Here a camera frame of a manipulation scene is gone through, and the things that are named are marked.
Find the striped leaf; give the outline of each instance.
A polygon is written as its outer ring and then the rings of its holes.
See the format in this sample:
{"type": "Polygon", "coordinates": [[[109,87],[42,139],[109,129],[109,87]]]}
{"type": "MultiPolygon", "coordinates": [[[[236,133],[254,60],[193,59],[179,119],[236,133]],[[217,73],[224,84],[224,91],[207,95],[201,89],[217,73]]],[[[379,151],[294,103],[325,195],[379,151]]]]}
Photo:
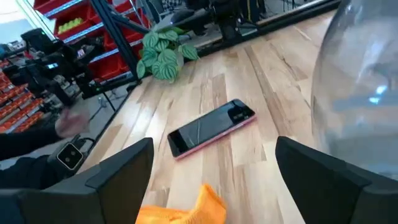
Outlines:
{"type": "Polygon", "coordinates": [[[156,32],[150,32],[144,36],[142,43],[145,47],[155,47],[159,41],[159,35],[156,32]]]}
{"type": "Polygon", "coordinates": [[[198,56],[198,51],[197,49],[192,46],[192,45],[188,45],[188,44],[183,44],[181,46],[178,47],[178,51],[186,58],[191,59],[191,60],[196,60],[199,59],[198,56]]]}
{"type": "Polygon", "coordinates": [[[142,61],[145,67],[152,66],[157,61],[157,52],[152,48],[145,48],[142,54],[142,61]]]}
{"type": "Polygon", "coordinates": [[[154,48],[156,51],[161,52],[166,49],[167,46],[169,46],[169,40],[159,40],[154,48]]]}
{"type": "Polygon", "coordinates": [[[177,64],[177,56],[173,50],[164,49],[158,57],[160,62],[171,62],[177,64]]]}
{"type": "Polygon", "coordinates": [[[165,80],[174,80],[177,77],[177,66],[174,63],[162,62],[159,67],[159,77],[165,80]]]}
{"type": "Polygon", "coordinates": [[[159,34],[159,38],[166,39],[166,40],[171,40],[171,41],[177,41],[178,34],[175,31],[173,31],[173,30],[169,30],[169,31],[166,31],[164,33],[160,33],[159,34]]]}
{"type": "Polygon", "coordinates": [[[152,74],[153,74],[156,78],[161,79],[161,78],[160,78],[160,75],[159,75],[160,62],[155,62],[155,63],[152,65],[151,68],[152,68],[152,74]]]}
{"type": "Polygon", "coordinates": [[[142,60],[138,61],[136,70],[138,78],[143,78],[145,75],[145,65],[144,62],[142,62],[142,60]]]}
{"type": "Polygon", "coordinates": [[[178,28],[178,27],[171,27],[171,30],[174,31],[174,32],[176,32],[178,35],[181,35],[181,34],[184,34],[184,33],[187,32],[187,31],[185,31],[185,30],[183,30],[183,29],[180,29],[180,28],[178,28]]]}

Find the wooden tabletop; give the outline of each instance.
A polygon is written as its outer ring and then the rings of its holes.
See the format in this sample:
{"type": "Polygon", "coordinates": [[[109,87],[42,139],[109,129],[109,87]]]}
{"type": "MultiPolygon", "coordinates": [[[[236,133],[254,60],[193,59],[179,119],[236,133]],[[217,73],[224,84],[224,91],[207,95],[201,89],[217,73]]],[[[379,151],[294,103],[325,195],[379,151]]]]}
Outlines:
{"type": "Polygon", "coordinates": [[[313,146],[312,70],[333,14],[190,62],[173,84],[144,79],[81,169],[152,137],[154,166],[144,205],[189,210],[200,186],[209,183],[228,205],[227,223],[304,223],[280,175],[275,142],[283,135],[313,146]],[[167,134],[235,98],[257,120],[175,161],[167,134]]]}

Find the clear plastic container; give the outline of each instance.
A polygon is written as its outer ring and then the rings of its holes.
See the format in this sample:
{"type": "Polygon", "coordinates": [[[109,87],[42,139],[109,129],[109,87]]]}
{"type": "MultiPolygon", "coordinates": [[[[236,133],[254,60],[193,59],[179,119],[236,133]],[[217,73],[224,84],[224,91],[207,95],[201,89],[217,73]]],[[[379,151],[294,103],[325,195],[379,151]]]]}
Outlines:
{"type": "Polygon", "coordinates": [[[343,1],[314,70],[317,148],[398,180],[398,1],[343,1]]]}

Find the orange cloth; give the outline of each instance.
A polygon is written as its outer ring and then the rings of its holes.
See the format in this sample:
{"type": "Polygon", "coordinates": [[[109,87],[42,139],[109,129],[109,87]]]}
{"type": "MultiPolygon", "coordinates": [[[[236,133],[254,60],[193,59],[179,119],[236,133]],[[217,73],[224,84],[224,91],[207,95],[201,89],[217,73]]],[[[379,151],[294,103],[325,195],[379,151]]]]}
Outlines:
{"type": "Polygon", "coordinates": [[[191,211],[146,206],[139,210],[136,224],[223,224],[226,206],[207,184],[200,189],[195,208],[191,211]]]}

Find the pink phone case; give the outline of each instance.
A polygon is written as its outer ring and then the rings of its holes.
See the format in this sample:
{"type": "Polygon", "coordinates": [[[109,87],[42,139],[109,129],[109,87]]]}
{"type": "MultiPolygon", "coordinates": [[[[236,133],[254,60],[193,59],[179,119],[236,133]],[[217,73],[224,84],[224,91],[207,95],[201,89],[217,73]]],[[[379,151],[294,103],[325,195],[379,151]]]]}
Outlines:
{"type": "Polygon", "coordinates": [[[221,134],[219,134],[219,135],[217,135],[217,136],[205,141],[204,143],[198,145],[197,147],[194,147],[193,149],[191,149],[191,150],[189,150],[187,152],[184,152],[183,154],[179,155],[178,157],[175,157],[175,159],[179,160],[179,159],[182,159],[182,158],[184,158],[185,156],[187,156],[189,154],[192,154],[192,153],[196,152],[197,150],[207,146],[208,144],[216,141],[217,139],[220,139],[220,138],[226,136],[227,134],[237,130],[238,128],[243,127],[244,125],[250,123],[251,121],[254,121],[255,118],[256,118],[256,115],[253,115],[251,118],[243,121],[242,123],[240,123],[240,124],[238,124],[236,126],[233,126],[232,128],[229,128],[228,130],[224,131],[223,133],[221,133],[221,134]]]}

